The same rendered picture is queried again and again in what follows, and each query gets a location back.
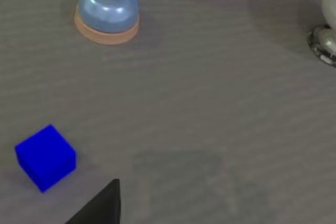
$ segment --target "black triangular object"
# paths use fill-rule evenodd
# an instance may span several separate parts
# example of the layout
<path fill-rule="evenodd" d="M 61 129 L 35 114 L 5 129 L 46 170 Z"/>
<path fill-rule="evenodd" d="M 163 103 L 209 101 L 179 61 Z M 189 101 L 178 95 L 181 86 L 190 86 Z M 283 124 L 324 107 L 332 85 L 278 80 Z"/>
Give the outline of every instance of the black triangular object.
<path fill-rule="evenodd" d="M 120 181 L 113 180 L 66 224 L 120 224 Z"/>

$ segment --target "blue block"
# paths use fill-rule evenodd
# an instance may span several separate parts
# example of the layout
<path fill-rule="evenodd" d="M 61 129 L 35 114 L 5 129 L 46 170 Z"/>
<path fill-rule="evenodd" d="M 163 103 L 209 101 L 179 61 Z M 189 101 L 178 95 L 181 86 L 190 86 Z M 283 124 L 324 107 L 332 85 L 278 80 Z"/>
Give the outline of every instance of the blue block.
<path fill-rule="evenodd" d="M 21 168 L 43 193 L 76 169 L 76 152 L 49 125 L 15 146 Z"/>

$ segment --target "tabletop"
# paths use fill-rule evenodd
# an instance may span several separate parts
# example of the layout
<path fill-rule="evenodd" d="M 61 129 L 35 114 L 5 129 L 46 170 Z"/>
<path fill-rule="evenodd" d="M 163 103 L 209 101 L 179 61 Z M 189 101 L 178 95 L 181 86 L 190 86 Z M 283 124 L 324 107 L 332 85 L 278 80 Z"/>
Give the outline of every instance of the tabletop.
<path fill-rule="evenodd" d="M 321 0 L 139 0 L 119 46 L 80 36 L 77 1 L 0 0 L 0 223 L 64 223 L 119 178 L 122 223 L 334 224 Z M 14 145 L 50 123 L 78 168 L 41 194 Z"/>

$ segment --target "silver base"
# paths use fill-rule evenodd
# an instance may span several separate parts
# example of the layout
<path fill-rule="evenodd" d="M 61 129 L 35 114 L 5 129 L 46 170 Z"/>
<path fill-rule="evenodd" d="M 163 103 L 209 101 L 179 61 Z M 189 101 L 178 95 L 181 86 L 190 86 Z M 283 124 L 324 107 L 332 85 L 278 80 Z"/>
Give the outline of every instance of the silver base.
<path fill-rule="evenodd" d="M 328 25 L 317 26 L 308 33 L 308 45 L 324 63 L 336 67 L 336 33 Z"/>

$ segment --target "orange base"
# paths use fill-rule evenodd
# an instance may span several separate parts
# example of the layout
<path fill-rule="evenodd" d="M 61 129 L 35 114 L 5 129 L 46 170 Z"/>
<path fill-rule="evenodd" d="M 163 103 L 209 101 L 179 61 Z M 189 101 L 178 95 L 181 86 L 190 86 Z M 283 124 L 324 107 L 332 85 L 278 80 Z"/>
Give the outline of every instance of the orange base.
<path fill-rule="evenodd" d="M 83 22 L 78 13 L 78 7 L 75 13 L 75 25 L 77 30 L 87 39 L 103 45 L 118 45 L 131 40 L 139 31 L 139 19 L 135 25 L 122 33 L 103 33 L 89 27 Z"/>

